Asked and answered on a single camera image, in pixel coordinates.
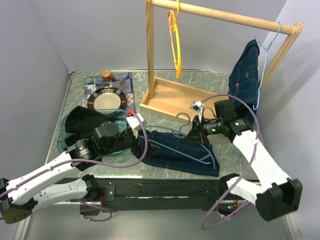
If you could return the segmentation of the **blue denim skirt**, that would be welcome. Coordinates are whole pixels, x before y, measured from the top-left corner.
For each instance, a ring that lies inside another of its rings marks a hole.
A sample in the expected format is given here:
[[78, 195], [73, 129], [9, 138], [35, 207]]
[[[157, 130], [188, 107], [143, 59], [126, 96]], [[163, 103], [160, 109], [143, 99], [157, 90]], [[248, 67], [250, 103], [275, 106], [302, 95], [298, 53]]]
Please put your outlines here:
[[249, 41], [228, 78], [228, 94], [241, 99], [251, 109], [258, 101], [259, 54], [257, 41]]

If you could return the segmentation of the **light blue wire hanger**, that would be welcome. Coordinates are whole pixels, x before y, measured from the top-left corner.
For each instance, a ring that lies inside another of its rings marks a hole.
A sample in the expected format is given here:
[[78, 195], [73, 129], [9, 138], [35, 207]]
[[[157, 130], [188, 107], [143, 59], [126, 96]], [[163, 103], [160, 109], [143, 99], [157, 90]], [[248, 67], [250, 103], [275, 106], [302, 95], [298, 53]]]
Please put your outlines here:
[[255, 40], [256, 40], [257, 44], [260, 45], [262, 47], [262, 49], [265, 51], [265, 56], [264, 56], [264, 62], [263, 62], [261, 78], [259, 80], [259, 86], [258, 86], [258, 89], [257, 89], [257, 103], [256, 103], [256, 105], [253, 105], [253, 110], [254, 111], [256, 111], [259, 108], [260, 99], [261, 99], [261, 90], [262, 90], [262, 85], [264, 83], [265, 72], [266, 72], [266, 67], [267, 67], [267, 60], [268, 60], [268, 54], [269, 54], [270, 48], [271, 48], [272, 44], [274, 43], [274, 41], [276, 40], [276, 38], [278, 37], [278, 35], [280, 34], [281, 30], [282, 30], [282, 25], [283, 24], [280, 21], [278, 21], [277, 23], [279, 24], [279, 29], [278, 29], [276, 35], [274, 36], [274, 38], [268, 44], [267, 47], [265, 47], [263, 45], [263, 43], [260, 41], [258, 35], [255, 36]]

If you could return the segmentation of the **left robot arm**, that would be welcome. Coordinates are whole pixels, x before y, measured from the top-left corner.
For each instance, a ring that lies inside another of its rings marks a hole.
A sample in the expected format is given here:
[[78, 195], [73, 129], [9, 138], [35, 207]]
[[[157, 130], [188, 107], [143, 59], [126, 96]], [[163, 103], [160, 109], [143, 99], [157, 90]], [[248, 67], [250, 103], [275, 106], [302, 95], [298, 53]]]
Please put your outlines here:
[[36, 210], [68, 200], [92, 202], [103, 194], [93, 175], [65, 184], [60, 180], [80, 173], [94, 165], [102, 164], [102, 158], [118, 151], [133, 149], [139, 161], [146, 160], [159, 151], [149, 142], [147, 131], [134, 134], [128, 127], [123, 132], [115, 122], [106, 121], [86, 138], [78, 140], [57, 158], [42, 167], [16, 179], [0, 180], [1, 220], [14, 224], [29, 217]]

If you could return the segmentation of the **black garment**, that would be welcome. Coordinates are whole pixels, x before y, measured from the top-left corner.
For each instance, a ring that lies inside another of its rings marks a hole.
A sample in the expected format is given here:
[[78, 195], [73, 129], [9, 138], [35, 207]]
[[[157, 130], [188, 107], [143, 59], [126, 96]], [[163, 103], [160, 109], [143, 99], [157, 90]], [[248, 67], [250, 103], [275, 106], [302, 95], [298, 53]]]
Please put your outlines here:
[[86, 138], [107, 120], [104, 114], [94, 109], [75, 107], [65, 120], [65, 132], [70, 134], [64, 139], [66, 144], [71, 145], [73, 142]]

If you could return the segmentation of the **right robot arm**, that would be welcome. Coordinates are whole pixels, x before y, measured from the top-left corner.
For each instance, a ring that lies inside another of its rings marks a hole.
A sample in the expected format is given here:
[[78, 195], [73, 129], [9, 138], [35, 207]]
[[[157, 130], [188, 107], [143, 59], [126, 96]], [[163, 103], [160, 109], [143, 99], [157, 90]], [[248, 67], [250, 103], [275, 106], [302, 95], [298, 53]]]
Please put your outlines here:
[[253, 204], [267, 222], [298, 210], [303, 185], [292, 179], [274, 161], [259, 139], [258, 131], [246, 118], [239, 118], [231, 100], [214, 103], [216, 117], [205, 119], [205, 105], [194, 101], [191, 110], [197, 112], [192, 128], [185, 137], [187, 143], [203, 144], [209, 135], [222, 134], [240, 151], [255, 172], [259, 184], [244, 179], [243, 174], [220, 178], [219, 194], [224, 199], [234, 195]]

